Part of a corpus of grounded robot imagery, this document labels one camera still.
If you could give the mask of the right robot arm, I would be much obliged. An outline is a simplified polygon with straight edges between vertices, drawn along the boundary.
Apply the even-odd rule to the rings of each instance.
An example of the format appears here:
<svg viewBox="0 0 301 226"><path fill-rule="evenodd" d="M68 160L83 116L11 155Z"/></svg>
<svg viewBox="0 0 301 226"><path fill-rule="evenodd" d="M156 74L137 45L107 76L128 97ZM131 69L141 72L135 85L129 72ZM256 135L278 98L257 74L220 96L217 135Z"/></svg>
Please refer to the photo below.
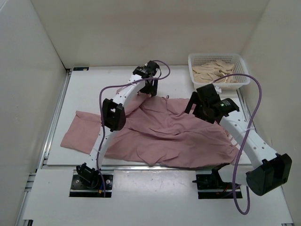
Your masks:
<svg viewBox="0 0 301 226"><path fill-rule="evenodd" d="M211 182L216 188L235 182L262 196L288 181L291 157L279 154L250 129L238 105L230 98L220 99L214 85L205 85L192 92L185 113L192 113L211 124L218 123L232 135L251 162L250 167L235 167L229 163L214 167Z"/></svg>

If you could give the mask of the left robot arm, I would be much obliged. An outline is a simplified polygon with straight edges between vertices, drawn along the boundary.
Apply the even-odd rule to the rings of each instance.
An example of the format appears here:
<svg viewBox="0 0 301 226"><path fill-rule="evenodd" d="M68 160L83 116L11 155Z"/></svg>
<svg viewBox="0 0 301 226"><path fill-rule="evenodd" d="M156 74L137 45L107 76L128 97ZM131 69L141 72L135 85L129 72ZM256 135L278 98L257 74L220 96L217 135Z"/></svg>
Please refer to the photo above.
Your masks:
<svg viewBox="0 0 301 226"><path fill-rule="evenodd" d="M149 61L144 66L135 68L126 84L115 85L121 90L113 98L100 100L100 134L91 150L88 161L76 167L80 181L87 188L94 188L101 183L99 172L102 160L112 138L126 123L125 108L131 99L138 92L156 95L158 82L155 75L159 69L160 67L155 61Z"/></svg>

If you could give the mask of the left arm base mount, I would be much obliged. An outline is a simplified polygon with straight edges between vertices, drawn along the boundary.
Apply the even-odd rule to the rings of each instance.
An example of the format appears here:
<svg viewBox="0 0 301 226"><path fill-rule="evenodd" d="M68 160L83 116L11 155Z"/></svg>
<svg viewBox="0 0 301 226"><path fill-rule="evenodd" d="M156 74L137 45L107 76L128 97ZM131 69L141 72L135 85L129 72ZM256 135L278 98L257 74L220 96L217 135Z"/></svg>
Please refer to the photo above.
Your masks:
<svg viewBox="0 0 301 226"><path fill-rule="evenodd" d="M69 196L83 198L111 198L113 173L99 174L84 163L73 172Z"/></svg>

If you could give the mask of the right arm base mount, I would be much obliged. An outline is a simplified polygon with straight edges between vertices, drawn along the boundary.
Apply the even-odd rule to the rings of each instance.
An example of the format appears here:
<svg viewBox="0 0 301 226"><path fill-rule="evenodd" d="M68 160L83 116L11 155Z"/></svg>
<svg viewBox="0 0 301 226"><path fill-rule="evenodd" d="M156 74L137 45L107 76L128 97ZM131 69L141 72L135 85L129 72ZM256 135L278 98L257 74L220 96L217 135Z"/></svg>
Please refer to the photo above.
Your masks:
<svg viewBox="0 0 301 226"><path fill-rule="evenodd" d="M198 199L233 199L232 183L223 182L218 174L218 170L228 165L221 164L214 167L210 173L196 175L196 179L192 182L197 185Z"/></svg>

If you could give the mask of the pink trousers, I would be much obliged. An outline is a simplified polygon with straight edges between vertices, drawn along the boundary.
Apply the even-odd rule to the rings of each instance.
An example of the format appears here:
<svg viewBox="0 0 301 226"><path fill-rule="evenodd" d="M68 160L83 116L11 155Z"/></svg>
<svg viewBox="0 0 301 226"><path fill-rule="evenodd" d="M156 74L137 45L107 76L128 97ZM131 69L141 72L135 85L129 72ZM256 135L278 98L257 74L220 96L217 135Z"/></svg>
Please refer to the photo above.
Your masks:
<svg viewBox="0 0 301 226"><path fill-rule="evenodd" d="M106 158L199 168L234 163L238 149L228 133L185 113L187 99L136 95L127 106L126 123L110 142Z"/></svg>

